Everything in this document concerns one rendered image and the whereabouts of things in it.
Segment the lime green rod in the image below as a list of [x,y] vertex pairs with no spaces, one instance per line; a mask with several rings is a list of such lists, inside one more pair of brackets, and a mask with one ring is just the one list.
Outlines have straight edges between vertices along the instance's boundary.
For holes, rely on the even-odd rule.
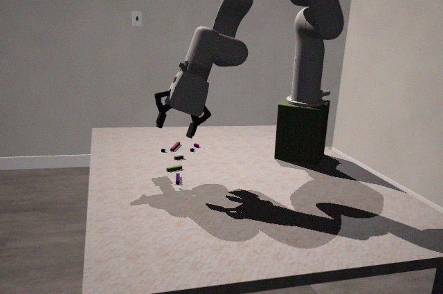
[[175,171],[175,170],[179,170],[179,169],[182,169],[181,165],[174,166],[174,167],[166,167],[167,172],[171,172],[171,171]]

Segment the pink rod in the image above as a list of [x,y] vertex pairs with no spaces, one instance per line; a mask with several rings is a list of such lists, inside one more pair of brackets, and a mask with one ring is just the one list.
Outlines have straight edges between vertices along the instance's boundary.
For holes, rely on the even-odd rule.
[[173,146],[170,148],[170,151],[174,151],[179,145],[180,145],[180,142],[177,142],[175,145],[173,145]]

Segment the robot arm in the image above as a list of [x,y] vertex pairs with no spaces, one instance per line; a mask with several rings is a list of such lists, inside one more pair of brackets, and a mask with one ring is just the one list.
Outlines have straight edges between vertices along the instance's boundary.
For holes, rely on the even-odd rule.
[[[295,19],[293,83],[287,102],[301,107],[318,107],[324,104],[322,97],[330,95],[330,91],[320,89],[325,54],[323,40],[335,39],[342,33],[341,5],[339,0],[290,1],[306,8]],[[185,61],[178,63],[181,71],[207,80],[213,63],[222,67],[244,63],[248,49],[244,42],[235,39],[235,35],[252,4],[253,0],[222,0],[213,29],[201,26],[195,30]]]

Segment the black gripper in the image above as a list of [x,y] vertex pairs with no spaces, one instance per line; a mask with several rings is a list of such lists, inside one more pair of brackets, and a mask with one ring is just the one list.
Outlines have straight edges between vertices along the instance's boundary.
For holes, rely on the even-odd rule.
[[[208,87],[209,83],[206,79],[189,72],[178,72],[170,86],[171,90],[154,94],[156,105],[159,109],[156,126],[162,128],[166,118],[166,111],[176,108],[178,111],[187,112],[187,114],[191,113],[192,123],[190,123],[186,136],[192,138],[195,135],[197,126],[211,116],[211,113],[205,106]],[[165,96],[165,104],[163,105],[161,98]],[[203,112],[204,115],[199,118]]]

